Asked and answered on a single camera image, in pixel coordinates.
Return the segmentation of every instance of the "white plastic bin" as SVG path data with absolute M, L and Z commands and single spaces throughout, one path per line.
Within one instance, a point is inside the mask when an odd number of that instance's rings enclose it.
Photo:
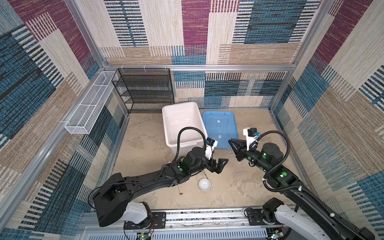
M 199 107 L 195 102 L 179 103 L 163 107 L 163 123 L 167 146 L 173 154 L 177 151 L 177 135 L 184 127 L 200 129 L 205 138 L 207 131 L 201 118 Z M 179 156 L 185 156 L 194 147 L 203 147 L 203 138 L 195 130 L 185 130 L 180 136 Z

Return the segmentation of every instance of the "white plastic part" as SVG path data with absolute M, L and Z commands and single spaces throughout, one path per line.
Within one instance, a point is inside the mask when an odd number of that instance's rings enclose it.
M 211 181 L 207 178 L 203 178 L 199 181 L 199 188 L 203 191 L 208 191 L 211 188 Z
M 211 147 L 207 145 L 207 149 L 205 150 L 205 157 L 209 160 L 212 157 L 215 147 L 217 147 L 218 141 L 215 140 L 214 145 Z
M 163 107 L 163 124 L 166 136 L 166 144 L 172 153 L 177 151 L 177 135 L 184 127 L 195 127 L 208 137 L 201 118 L 199 107 L 195 102 L 179 103 Z M 195 130 L 185 130 L 180 136 L 179 156 L 185 156 L 194 147 L 203 147 L 203 138 Z
M 294 212 L 287 205 L 280 205 L 275 211 L 276 220 L 295 230 L 308 240 L 330 240 L 319 225 Z
M 249 151 L 249 146 L 256 141 L 256 138 L 258 138 L 258 136 L 248 137 L 248 129 L 250 129 L 250 127 L 246 127 L 243 129 L 243 135 L 245 136 L 245 140 L 247 141 L 247 151 Z
M 147 210 L 142 203 L 129 202 L 120 220 L 130 221 L 134 224 L 141 223 L 147 218 Z

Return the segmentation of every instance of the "white bracket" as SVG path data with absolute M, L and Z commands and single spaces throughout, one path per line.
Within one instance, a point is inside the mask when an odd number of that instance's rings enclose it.
M 209 160 L 212 157 L 215 147 L 217 146 L 217 141 L 215 140 L 214 145 L 211 147 L 207 144 L 207 149 L 205 150 L 205 157 Z
M 248 129 L 250 129 L 250 127 L 246 127 L 243 129 L 243 135 L 245 136 L 245 139 L 247 141 L 247 151 L 249 151 L 249 146 L 256 141 L 256 138 L 259 137 L 259 135 L 257 136 L 254 136 L 254 137 L 249 137 L 248 136 Z

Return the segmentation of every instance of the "handle of bin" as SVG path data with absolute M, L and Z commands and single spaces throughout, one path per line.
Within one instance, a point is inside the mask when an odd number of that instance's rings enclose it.
M 196 146 L 196 145 L 197 145 L 197 142 L 184 143 L 184 144 L 180 144 L 180 148 L 182 148 L 182 147 Z

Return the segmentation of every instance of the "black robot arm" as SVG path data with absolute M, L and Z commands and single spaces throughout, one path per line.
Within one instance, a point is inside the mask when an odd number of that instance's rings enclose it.
M 247 159 L 250 166 L 256 166 L 266 173 L 263 177 L 263 184 L 268 190 L 279 192 L 291 199 L 326 232 L 330 239 L 374 239 L 372 232 L 365 227 L 361 229 L 357 228 L 354 224 L 335 213 L 324 202 L 319 200 L 303 182 L 299 180 L 298 176 L 283 166 L 281 163 L 284 154 L 276 144 L 269 142 L 263 145 L 261 151 L 257 151 L 255 147 L 247 151 L 247 143 L 245 140 L 231 139 L 228 142 L 236 154 L 238 161 Z M 269 216 L 265 218 L 271 219 L 272 222 L 275 221 L 273 211 L 276 210 L 276 207 L 278 207 L 278 205 L 275 205 L 274 209 L 264 211 L 264 214 L 269 214 Z
M 127 204 L 138 196 L 181 184 L 204 169 L 219 174 L 227 162 L 207 159 L 203 148 L 194 147 L 185 158 L 164 164 L 159 171 L 135 177 L 113 174 L 92 196 L 99 225 L 105 227 L 119 220 Z

